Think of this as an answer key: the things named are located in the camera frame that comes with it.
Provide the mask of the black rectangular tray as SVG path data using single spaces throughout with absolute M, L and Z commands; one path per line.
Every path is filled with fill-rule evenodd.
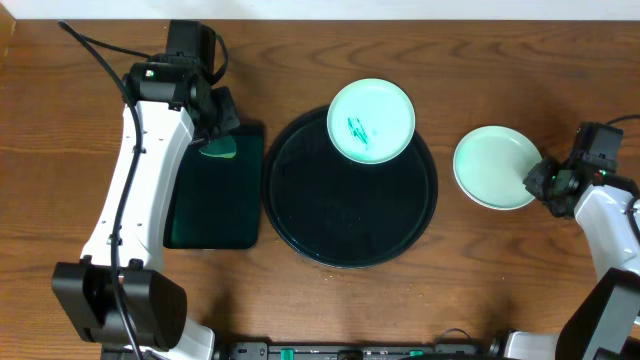
M 228 137 L 232 157 L 210 145 L 187 148 L 178 170 L 167 216 L 169 249 L 251 248 L 258 238 L 264 128 L 243 125 Z

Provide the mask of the white plate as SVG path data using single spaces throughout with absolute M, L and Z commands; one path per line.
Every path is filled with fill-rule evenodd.
M 461 190 L 475 203 L 499 211 L 519 209 L 534 200 L 523 186 L 506 189 L 461 186 Z

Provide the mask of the green scrubbing sponge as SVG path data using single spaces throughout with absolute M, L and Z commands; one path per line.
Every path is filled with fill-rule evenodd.
M 231 135 L 213 139 L 199 149 L 204 156 L 223 159 L 233 158 L 236 151 L 236 142 Z

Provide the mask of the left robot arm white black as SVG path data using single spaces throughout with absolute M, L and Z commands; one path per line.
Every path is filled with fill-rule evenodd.
M 125 89 L 123 138 L 99 221 L 52 290 L 79 337 L 107 359 L 210 359 L 215 334 L 187 316 L 187 295 L 165 277 L 164 232 L 181 160 L 217 135 L 233 107 L 202 65 L 136 63 Z

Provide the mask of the pale green back plate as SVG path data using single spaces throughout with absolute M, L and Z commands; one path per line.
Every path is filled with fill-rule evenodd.
M 329 105 L 327 133 L 336 150 L 365 165 L 388 162 L 409 145 L 416 126 L 408 95 L 390 81 L 366 78 L 341 89 Z

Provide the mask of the mint green plate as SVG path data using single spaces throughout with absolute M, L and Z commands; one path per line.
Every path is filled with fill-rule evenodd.
M 484 126 L 460 140 L 453 155 L 453 172 L 460 188 L 524 187 L 527 173 L 541 160 L 537 147 L 521 133 L 504 126 Z

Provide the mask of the black round tray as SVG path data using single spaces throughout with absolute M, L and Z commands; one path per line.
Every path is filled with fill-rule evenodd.
M 331 143 L 327 113 L 319 107 L 301 115 L 273 142 L 263 165 L 265 212 L 289 246 L 318 263 L 364 268 L 390 261 L 432 220 L 433 157 L 415 134 L 388 162 L 353 162 Z

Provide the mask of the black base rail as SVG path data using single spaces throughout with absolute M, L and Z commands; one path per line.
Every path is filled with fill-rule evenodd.
M 365 346 L 236 342 L 217 346 L 213 360 L 496 359 L 475 344 Z

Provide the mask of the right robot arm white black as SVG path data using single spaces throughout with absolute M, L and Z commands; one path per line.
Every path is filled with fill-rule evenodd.
M 629 338 L 639 324 L 639 188 L 591 164 L 545 157 L 527 174 L 525 189 L 554 215 L 573 217 L 588 241 L 598 282 L 559 334 L 512 331 L 489 353 L 500 359 L 637 359 Z

